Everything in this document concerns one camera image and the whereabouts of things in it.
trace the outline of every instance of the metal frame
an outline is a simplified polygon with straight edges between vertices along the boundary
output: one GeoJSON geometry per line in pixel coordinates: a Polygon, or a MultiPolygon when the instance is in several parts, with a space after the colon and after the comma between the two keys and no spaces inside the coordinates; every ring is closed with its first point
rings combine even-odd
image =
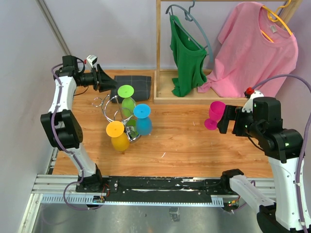
{"type": "Polygon", "coordinates": [[[70,50],[65,42],[65,40],[62,37],[62,34],[60,33],[55,20],[53,19],[47,4],[45,3],[44,0],[36,0],[36,2],[38,3],[38,6],[40,7],[42,14],[44,15],[47,23],[49,24],[52,32],[55,35],[56,40],[58,41],[60,47],[62,48],[62,50],[64,51],[65,55],[71,55],[70,50]]]}
{"type": "MultiPolygon", "coordinates": [[[[28,205],[26,207],[24,217],[22,219],[18,233],[30,233],[33,230],[35,219],[38,216],[38,210],[41,203],[63,203],[63,192],[67,184],[77,181],[75,175],[37,175],[32,193],[30,195],[28,205]]],[[[256,181],[256,187],[260,192],[268,198],[275,199],[276,191],[273,179],[266,178],[249,178],[249,181],[256,181]]],[[[95,196],[100,196],[101,193],[76,193],[75,186],[68,188],[68,201],[72,204],[89,204],[95,196]]],[[[235,199],[237,195],[211,195],[212,203],[191,204],[191,203],[162,203],[162,202],[116,202],[106,201],[105,205],[149,205],[149,206],[206,206],[206,207],[221,207],[225,202],[235,199]]]]}

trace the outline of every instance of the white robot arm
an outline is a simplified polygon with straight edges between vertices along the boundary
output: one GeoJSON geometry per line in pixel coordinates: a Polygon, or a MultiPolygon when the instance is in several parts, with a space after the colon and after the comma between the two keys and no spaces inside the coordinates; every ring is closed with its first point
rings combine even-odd
{"type": "Polygon", "coordinates": [[[295,182],[303,139],[296,130],[283,129],[279,101],[264,97],[257,90],[252,91],[248,97],[244,107],[226,106],[218,128],[220,133],[226,133],[229,120],[234,120],[233,134],[252,136],[259,141],[272,168],[277,204],[265,197],[238,169],[223,172],[222,180],[228,190],[238,193],[256,211],[258,224],[264,233],[303,232],[310,229],[311,218],[303,184],[303,163],[300,183],[295,182]],[[297,193],[296,185],[299,185],[301,193],[297,193]],[[304,221],[301,221],[299,199],[304,221]]]}
{"type": "Polygon", "coordinates": [[[76,191],[93,192],[102,189],[102,176],[82,144],[82,128],[72,113],[73,96],[77,86],[92,85],[94,90],[102,92],[116,88],[117,83],[100,65],[97,69],[94,67],[96,56],[90,55],[85,61],[90,73],[84,73],[85,68],[79,72],[78,60],[71,55],[64,56],[62,67],[56,74],[52,71],[56,86],[54,99],[49,112],[41,115],[41,123],[50,144],[64,151],[78,169],[79,180],[83,182],[76,191]]]}

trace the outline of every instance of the pink t-shirt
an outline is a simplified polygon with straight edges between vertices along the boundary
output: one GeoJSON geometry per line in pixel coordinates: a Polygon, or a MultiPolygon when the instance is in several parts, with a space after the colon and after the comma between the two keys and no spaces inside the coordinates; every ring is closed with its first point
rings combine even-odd
{"type": "MultiPolygon", "coordinates": [[[[296,68],[298,45],[294,34],[290,36],[287,30],[270,21],[267,10],[258,2],[238,4],[218,40],[222,47],[215,58],[215,67],[198,92],[213,88],[220,97],[244,97],[248,87],[296,68]],[[271,26],[275,26],[277,32],[273,33],[271,26]]],[[[274,97],[284,81],[285,78],[269,81],[259,90],[265,96],[274,97]]]]}

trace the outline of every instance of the cable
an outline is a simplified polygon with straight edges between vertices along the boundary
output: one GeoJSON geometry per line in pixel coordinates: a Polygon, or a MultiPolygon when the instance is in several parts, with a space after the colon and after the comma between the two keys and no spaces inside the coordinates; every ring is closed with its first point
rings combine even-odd
{"type": "Polygon", "coordinates": [[[55,115],[57,113],[57,110],[59,108],[59,102],[60,102],[60,98],[61,98],[61,95],[62,95],[62,82],[60,81],[59,77],[55,74],[54,72],[54,69],[61,66],[62,64],[58,64],[54,67],[52,67],[51,69],[51,72],[53,74],[53,76],[57,79],[58,83],[59,83],[59,91],[58,91],[58,96],[57,96],[57,102],[56,102],[56,107],[55,107],[55,110],[52,114],[52,119],[51,119],[51,127],[52,127],[52,132],[53,132],[53,135],[55,137],[55,140],[57,142],[57,144],[59,145],[59,147],[67,154],[70,154],[70,156],[73,157],[73,159],[76,161],[76,163],[78,164],[80,170],[81,170],[81,179],[79,181],[74,181],[74,182],[71,182],[69,183],[65,189],[64,189],[64,192],[63,192],[63,198],[64,198],[64,202],[66,203],[66,205],[74,210],[97,210],[99,208],[102,207],[102,205],[98,206],[98,207],[88,207],[88,208],[78,208],[78,207],[75,207],[71,204],[68,203],[67,199],[66,199],[66,191],[67,189],[69,188],[69,186],[71,186],[72,184],[81,184],[83,182],[83,179],[84,179],[84,171],[83,171],[83,167],[80,163],[80,161],[76,158],[75,154],[72,152],[72,151],[68,151],[66,150],[66,148],[63,146],[63,144],[61,143],[61,141],[59,140],[58,136],[57,136],[57,133],[56,133],[56,128],[55,128],[55,125],[54,125],[54,122],[55,122],[55,115]]]}
{"type": "Polygon", "coordinates": [[[256,145],[256,143],[251,139],[250,136],[247,136],[247,137],[248,137],[248,139],[251,141],[251,143],[253,143],[253,145],[254,145],[256,148],[258,148],[258,149],[261,150],[261,151],[264,151],[263,149],[261,149],[259,146],[256,145]]]}
{"type": "MultiPolygon", "coordinates": [[[[306,80],[301,78],[300,76],[294,75],[294,74],[279,74],[279,75],[273,76],[273,77],[271,77],[269,79],[266,79],[266,80],[260,82],[259,84],[255,85],[255,86],[253,86],[253,89],[255,89],[255,88],[265,84],[266,82],[268,82],[270,80],[277,79],[277,78],[284,78],[284,77],[291,77],[291,78],[295,78],[295,79],[298,79],[298,80],[302,81],[307,86],[307,88],[309,89],[309,91],[311,93],[311,85],[306,80]]],[[[296,191],[297,191],[297,201],[298,201],[300,222],[305,222],[304,211],[303,211],[303,208],[302,208],[301,190],[300,190],[300,185],[301,185],[300,184],[300,171],[301,171],[301,166],[302,166],[302,161],[303,161],[303,157],[304,157],[304,154],[305,154],[305,150],[306,150],[306,147],[307,147],[308,133],[309,133],[310,124],[311,124],[311,113],[309,115],[309,118],[308,118],[308,121],[307,121],[307,124],[306,124],[306,127],[305,127],[303,143],[302,143],[301,151],[300,151],[300,154],[299,154],[299,159],[298,159],[297,169],[296,169],[296,179],[295,179],[296,183],[295,184],[296,184],[296,191]]],[[[301,224],[301,225],[302,225],[304,233],[308,233],[306,225],[305,224],[304,225],[301,224]]]]}
{"type": "Polygon", "coordinates": [[[104,185],[106,185],[108,187],[108,193],[107,193],[107,196],[106,196],[106,198],[107,198],[107,197],[109,197],[109,194],[110,194],[110,187],[106,183],[104,183],[104,185]]]}
{"type": "Polygon", "coordinates": [[[102,201],[104,201],[104,197],[103,197],[103,192],[105,191],[105,185],[104,185],[104,187],[103,187],[103,190],[102,190],[102,193],[101,193],[101,199],[102,199],[102,201]]]}
{"type": "Polygon", "coordinates": [[[87,88],[85,89],[85,91],[84,92],[82,92],[82,93],[79,93],[79,94],[76,94],[76,95],[73,95],[73,96],[79,96],[79,95],[82,95],[82,94],[84,94],[87,90],[88,90],[88,87],[89,86],[87,86],[87,88]]]}

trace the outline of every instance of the red button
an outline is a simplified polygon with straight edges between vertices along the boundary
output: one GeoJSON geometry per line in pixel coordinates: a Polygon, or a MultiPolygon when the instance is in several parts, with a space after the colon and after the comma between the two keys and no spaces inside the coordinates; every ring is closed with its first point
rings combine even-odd
{"type": "Polygon", "coordinates": [[[246,90],[247,95],[252,95],[254,92],[255,92],[255,90],[253,90],[251,87],[247,88],[247,90],[246,90]]]}

